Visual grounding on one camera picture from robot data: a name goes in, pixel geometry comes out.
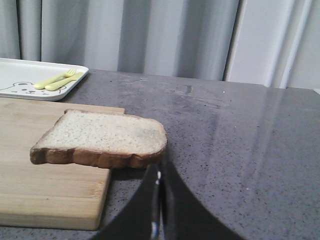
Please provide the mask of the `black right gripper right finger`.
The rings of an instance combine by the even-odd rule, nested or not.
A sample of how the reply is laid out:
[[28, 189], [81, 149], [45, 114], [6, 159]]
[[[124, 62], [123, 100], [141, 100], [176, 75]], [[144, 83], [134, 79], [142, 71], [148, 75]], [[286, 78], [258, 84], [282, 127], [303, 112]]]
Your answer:
[[213, 216], [184, 183], [172, 161], [160, 164], [160, 199], [166, 240], [242, 240]]

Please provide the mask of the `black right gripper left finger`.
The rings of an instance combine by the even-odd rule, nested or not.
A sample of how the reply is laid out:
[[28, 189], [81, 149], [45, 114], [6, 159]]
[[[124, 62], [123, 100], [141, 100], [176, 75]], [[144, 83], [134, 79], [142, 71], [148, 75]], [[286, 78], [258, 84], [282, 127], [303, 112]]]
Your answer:
[[150, 164], [127, 205], [94, 240], [157, 240], [160, 230], [160, 171]]

